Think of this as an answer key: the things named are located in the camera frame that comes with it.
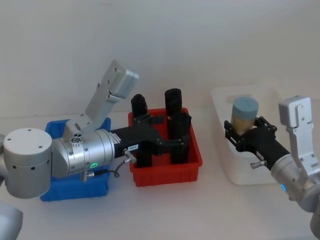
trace blue cap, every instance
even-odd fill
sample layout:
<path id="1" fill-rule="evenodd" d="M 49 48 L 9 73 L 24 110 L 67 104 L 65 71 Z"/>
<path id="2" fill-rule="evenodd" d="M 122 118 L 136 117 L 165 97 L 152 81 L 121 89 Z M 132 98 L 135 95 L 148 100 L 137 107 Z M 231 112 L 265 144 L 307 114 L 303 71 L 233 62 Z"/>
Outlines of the blue cap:
<path id="1" fill-rule="evenodd" d="M 240 119 L 254 119 L 258 114 L 258 102 L 249 96 L 238 97 L 233 102 L 232 114 Z"/>

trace label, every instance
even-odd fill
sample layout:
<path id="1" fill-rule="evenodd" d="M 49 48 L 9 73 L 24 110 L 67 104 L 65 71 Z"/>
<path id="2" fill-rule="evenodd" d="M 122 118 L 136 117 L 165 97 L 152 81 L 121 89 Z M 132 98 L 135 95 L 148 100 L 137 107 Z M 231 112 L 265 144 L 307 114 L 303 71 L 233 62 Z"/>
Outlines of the label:
<path id="1" fill-rule="evenodd" d="M 119 144 L 121 142 L 121 138 L 117 134 L 111 133 L 109 136 L 111 136 L 113 144 Z"/>
<path id="2" fill-rule="evenodd" d="M 258 151 L 256 151 L 256 155 L 257 155 L 257 157 L 261 160 L 261 161 L 263 161 L 265 158 L 264 158 L 264 156 L 262 156 L 261 154 L 260 154 L 260 152 L 258 152 Z"/>
<path id="3" fill-rule="evenodd" d="M 128 151 L 137 150 L 139 148 L 139 144 L 128 147 Z"/>

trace cable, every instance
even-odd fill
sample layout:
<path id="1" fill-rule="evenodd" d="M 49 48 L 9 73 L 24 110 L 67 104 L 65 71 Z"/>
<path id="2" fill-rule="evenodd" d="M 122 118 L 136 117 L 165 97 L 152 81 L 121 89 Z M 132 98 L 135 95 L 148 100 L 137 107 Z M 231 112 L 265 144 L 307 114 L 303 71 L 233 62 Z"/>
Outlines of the cable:
<path id="1" fill-rule="evenodd" d="M 123 164 L 125 164 L 126 162 L 125 161 L 122 161 L 117 167 L 115 170 L 108 170 L 108 169 L 104 169 L 104 170 L 97 170 L 97 171 L 94 171 L 94 176 L 99 176 L 99 175 L 102 175 L 102 174 L 108 174 L 108 173 L 114 173 L 114 177 L 117 179 L 118 177 L 120 177 L 120 174 L 118 173 L 119 169 L 121 168 L 121 166 Z"/>

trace blue plastic bin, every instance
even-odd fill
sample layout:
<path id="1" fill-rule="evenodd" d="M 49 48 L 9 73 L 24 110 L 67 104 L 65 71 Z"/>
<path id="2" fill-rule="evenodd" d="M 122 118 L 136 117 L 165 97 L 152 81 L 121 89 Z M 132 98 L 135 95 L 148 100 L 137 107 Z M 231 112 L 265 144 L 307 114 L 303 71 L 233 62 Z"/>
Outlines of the blue plastic bin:
<path id="1" fill-rule="evenodd" d="M 61 138 L 64 134 L 66 120 L 51 121 L 46 125 L 45 131 L 53 139 Z M 100 129 L 110 130 L 111 120 L 106 118 Z M 108 169 L 108 166 L 97 167 L 96 170 Z M 108 193 L 109 174 L 102 174 L 81 182 L 81 174 L 77 173 L 65 178 L 51 178 L 51 188 L 40 199 L 44 202 L 67 199 L 83 199 L 106 196 Z"/>

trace white table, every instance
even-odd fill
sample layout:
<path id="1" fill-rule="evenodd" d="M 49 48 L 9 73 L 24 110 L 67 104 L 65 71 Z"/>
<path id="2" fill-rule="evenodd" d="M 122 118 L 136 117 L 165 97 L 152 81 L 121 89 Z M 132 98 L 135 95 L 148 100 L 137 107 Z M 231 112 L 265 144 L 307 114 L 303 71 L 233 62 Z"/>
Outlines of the white table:
<path id="1" fill-rule="evenodd" d="M 136 187 L 129 166 L 109 178 L 105 197 L 42 202 L 18 199 L 4 186 L 0 200 L 24 212 L 19 240 L 313 240 L 311 214 L 277 184 L 239 186 L 225 176 L 211 131 L 209 108 L 190 109 L 203 159 L 192 183 Z M 44 129 L 70 116 L 0 119 L 0 133 Z M 127 113 L 112 113 L 113 129 Z"/>

